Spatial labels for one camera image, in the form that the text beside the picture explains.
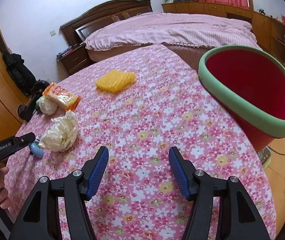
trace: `bed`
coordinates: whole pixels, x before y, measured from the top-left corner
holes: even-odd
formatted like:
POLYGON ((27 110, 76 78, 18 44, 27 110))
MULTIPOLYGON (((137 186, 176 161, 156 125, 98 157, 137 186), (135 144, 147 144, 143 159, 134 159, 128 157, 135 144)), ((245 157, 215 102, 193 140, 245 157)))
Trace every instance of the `bed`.
POLYGON ((215 46, 240 44, 259 48, 254 34, 250 31, 251 25, 247 22, 208 15, 153 13, 150 0, 108 1, 62 25, 60 30, 70 46, 74 47, 82 42, 86 42, 89 57, 95 62, 139 47, 148 46, 154 43, 162 43, 178 54, 191 68, 197 70, 200 57, 215 46), (155 18, 161 18, 161 24, 172 21, 171 24, 175 24, 175 26, 178 26, 177 21, 180 23, 180 26, 186 26, 186 23, 189 23, 190 25, 191 21, 193 21, 194 27, 190 30, 185 29, 183 32, 173 33, 173 30, 175 30, 174 28, 165 29, 162 26, 160 32, 162 36, 155 41, 149 39, 153 36, 150 32, 146 33, 143 39, 140 39, 140 35, 145 33, 145 29, 140 25, 142 31, 139 34, 136 34, 134 37, 130 36, 127 40, 124 39, 124 37, 127 36, 127 33, 121 33, 121 31, 132 31, 132 24, 139 23, 140 19, 145 19, 144 22, 148 23, 150 19, 153 20, 155 18), (199 28, 204 29, 207 23, 215 30, 209 31, 206 34, 203 32, 202 34, 205 35, 204 37, 177 39, 179 36, 185 35, 186 32, 195 33, 199 28), (226 34, 228 33, 232 36, 231 39, 226 37, 226 34), (210 39, 208 37, 212 34, 217 36, 216 42, 209 42, 210 39), (95 38, 89 40, 90 36, 93 35, 95 35, 95 38), (108 46, 104 46, 103 48, 92 46, 98 45, 103 39, 108 41, 112 38, 117 38, 118 35, 122 36, 118 39, 117 43, 108 44, 108 46))
MULTIPOLYGON (((27 148, 9 158, 5 183, 14 217, 41 176, 65 177, 105 145, 106 173, 97 195, 86 203, 97 239, 181 239, 191 203, 180 195, 169 166, 169 148, 177 146, 184 158, 213 177, 238 176, 275 239, 273 196, 256 152, 177 54, 161 44, 138 48, 95 63, 60 85, 82 98, 75 110, 77 140, 65 153, 46 150, 42 160, 27 148), (98 91, 93 81, 111 69, 133 71, 136 82, 116 95, 98 91)), ((52 117, 63 114, 35 114, 17 135, 41 135, 52 126, 52 117)), ((59 209, 67 240, 63 199, 59 209)), ((218 209, 215 199, 208 239, 215 238, 218 209)))

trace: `orange food wrapper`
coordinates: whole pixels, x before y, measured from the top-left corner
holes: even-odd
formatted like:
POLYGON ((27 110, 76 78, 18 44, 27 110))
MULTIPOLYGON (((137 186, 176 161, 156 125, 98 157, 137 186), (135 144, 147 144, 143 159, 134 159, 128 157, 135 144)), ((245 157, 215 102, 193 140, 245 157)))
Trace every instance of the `orange food wrapper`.
POLYGON ((80 96, 76 96, 65 90, 61 86, 58 86, 55 82, 52 82, 43 92, 43 96, 46 96, 50 101, 57 103, 65 111, 74 111, 76 106, 80 102, 80 96))

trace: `red container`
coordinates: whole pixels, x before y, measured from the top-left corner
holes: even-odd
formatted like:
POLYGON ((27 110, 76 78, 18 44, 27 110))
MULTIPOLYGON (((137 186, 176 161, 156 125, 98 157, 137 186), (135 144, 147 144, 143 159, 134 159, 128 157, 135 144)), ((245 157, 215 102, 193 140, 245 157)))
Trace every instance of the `red container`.
POLYGON ((257 49, 228 45, 213 50, 200 60, 200 80, 255 150, 285 137, 285 68, 257 49))

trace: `pink striped bedspread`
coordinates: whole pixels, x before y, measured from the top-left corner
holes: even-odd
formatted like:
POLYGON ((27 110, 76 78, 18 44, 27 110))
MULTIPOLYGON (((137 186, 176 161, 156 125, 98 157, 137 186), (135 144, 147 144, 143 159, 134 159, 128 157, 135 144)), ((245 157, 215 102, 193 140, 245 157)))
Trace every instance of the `pink striped bedspread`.
POLYGON ((203 14, 145 13, 92 33, 86 48, 95 51, 141 44, 214 46, 238 44, 260 49, 250 23, 203 14))
MULTIPOLYGON (((79 133, 64 153, 45 150, 35 159, 28 147, 8 160, 5 183, 17 217, 41 176, 67 176, 92 159, 100 146, 109 163, 97 194, 86 202, 98 240, 180 240, 191 202, 180 194, 168 160, 177 146, 185 159, 215 178, 235 175, 254 201, 271 240, 276 212, 267 176, 251 143, 232 116, 204 89, 197 72, 163 45, 147 46, 91 65, 59 83, 81 96, 75 110, 79 133), (110 71, 132 71, 136 82, 118 94, 97 90, 94 81, 110 71)), ((17 135, 41 135, 53 117, 34 114, 17 135)), ((64 240, 70 240, 63 199, 64 240)), ((219 199, 213 203, 208 240, 217 229, 219 199)))

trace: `wooden floor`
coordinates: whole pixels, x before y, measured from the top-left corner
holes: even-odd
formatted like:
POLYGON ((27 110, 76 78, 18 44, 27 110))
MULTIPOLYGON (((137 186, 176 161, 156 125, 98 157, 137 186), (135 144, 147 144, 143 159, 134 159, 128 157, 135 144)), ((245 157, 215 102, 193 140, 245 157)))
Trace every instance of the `wooden floor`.
MULTIPOLYGON (((270 144, 270 147, 280 153, 285 153, 285 138, 275 139, 270 144)), ((285 223, 285 156, 278 155, 273 151, 271 152, 271 163, 265 172, 273 192, 278 234, 285 223)))

